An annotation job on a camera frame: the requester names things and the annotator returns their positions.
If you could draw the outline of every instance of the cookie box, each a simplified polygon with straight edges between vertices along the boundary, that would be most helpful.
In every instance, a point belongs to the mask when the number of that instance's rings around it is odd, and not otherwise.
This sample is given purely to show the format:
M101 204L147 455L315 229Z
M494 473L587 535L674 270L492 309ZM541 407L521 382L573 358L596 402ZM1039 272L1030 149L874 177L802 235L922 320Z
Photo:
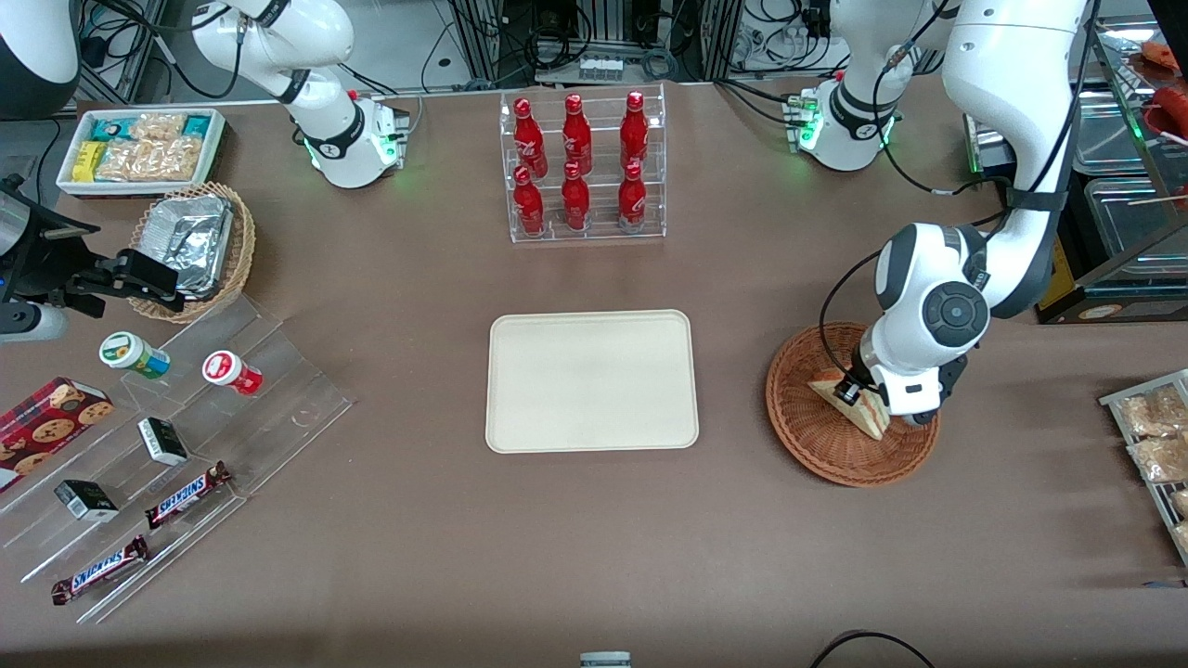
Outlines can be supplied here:
M0 415L0 492L113 410L103 392L69 378L55 378Z
M208 118L209 125L202 139L202 151L198 155L198 164L194 170L190 181L137 181L137 182L106 182L106 181L75 181L74 166L78 159L78 152L93 138L95 127L118 119L137 116L140 113L169 113L185 114L190 118ZM191 185L201 185L210 178L215 170L216 157L220 144L223 139L226 121L223 115L211 107L135 107L122 109L96 109L87 112L78 119L78 126L70 140L65 159L58 170L57 185L63 193L75 197L86 198L129 198L129 197L154 197L164 193L172 193Z

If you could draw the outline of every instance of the brown tablecloth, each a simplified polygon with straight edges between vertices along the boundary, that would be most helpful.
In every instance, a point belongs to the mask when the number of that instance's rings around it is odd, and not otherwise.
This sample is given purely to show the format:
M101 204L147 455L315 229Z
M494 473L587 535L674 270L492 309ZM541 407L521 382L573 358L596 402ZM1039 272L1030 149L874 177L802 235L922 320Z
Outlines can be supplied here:
M920 193L883 159L830 172L712 86L665 90L669 237L613 247L512 247L498 94L429 100L407 169L358 191L310 168L282 107L223 107L220 179L259 231L248 292L359 403L101 625L76 626L0 554L0 666L556 667L596 649L802 666L855 628L937 666L1183 666L1188 592L1139 587L1182 571L1095 399L1188 366L1188 326L994 322L916 475L819 480L767 423L771 355L901 226L974 220L996 198ZM961 125L939 77L902 108L904 166L955 183ZM102 225L90 244L112 252L145 207L59 210ZM649 308L693 322L691 448L487 449L492 321ZM866 271L833 316L878 313ZM0 348L0 405L55 374L114 382L95 355L114 329L173 330L108 314Z

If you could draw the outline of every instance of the wicker basket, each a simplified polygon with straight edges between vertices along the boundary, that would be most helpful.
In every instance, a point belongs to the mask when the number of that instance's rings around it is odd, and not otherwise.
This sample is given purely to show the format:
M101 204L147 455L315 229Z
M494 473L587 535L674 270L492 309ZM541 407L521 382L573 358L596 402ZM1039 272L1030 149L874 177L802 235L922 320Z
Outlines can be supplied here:
M832 322L826 339L834 351L848 353L865 330L857 322ZM883 440L876 441L808 386L813 376L832 366L816 327L776 353L767 371L767 415L784 447L809 471L852 487L887 485L920 468L936 445L940 417L925 427L892 417Z
M192 188L185 188L176 193L170 193L164 200L179 197L196 197L198 195L219 195L226 197L235 207L235 216L232 220L230 239L227 240L227 256L223 259L222 273L219 276L219 292L204 302L187 302L182 313L173 313L168 308L146 300L128 300L137 313L156 320L166 320L178 324L194 322L197 317L217 304L234 300L244 290L247 283L247 275L252 270L252 253L255 251L255 223L252 221L252 212L247 210L244 200L234 190L221 183L203 183ZM146 210L140 216L140 223L132 233L132 247L140 245L140 235L145 229L145 221L148 220Z

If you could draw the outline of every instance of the red soda bottle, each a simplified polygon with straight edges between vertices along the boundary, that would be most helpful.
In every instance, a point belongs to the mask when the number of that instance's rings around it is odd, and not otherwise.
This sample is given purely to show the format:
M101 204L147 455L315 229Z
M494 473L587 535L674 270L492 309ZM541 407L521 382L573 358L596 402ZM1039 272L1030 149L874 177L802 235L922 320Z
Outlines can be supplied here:
M565 160L575 160L582 175L594 169L594 149L590 140L590 121L582 113L582 96L565 96L565 125L561 128L565 140Z
M565 183L561 185L561 198L565 201L565 225L574 232L584 232L590 225L590 189L586 185L576 160L565 163Z
M532 105L519 97L512 108L516 111L516 152L520 164L531 170L532 178L544 178L549 174L549 160L544 157L544 134L532 118Z
M647 119L644 118L644 94L638 90L627 93L627 114L619 126L619 141L623 169L627 169L631 160L643 164L647 159Z
M516 201L516 215L520 219L524 234L539 237L544 234L544 200L541 198L541 191L532 183L532 175L526 166L516 165L512 176L516 178L512 200Z
M627 234L637 234L644 226L644 201L647 187L639 179L644 168L639 160L627 163L626 178L619 185L619 228Z

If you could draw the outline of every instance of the white cap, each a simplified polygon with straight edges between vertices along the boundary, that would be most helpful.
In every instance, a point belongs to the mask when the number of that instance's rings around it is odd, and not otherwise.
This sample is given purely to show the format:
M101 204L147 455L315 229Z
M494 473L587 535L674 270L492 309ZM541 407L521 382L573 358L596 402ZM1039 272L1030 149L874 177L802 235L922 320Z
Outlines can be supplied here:
M202 363L202 377L215 385L230 385L244 371L244 360L230 351L215 351Z
M112 368L127 368L145 352L144 339L131 332L116 332L99 345L99 359Z

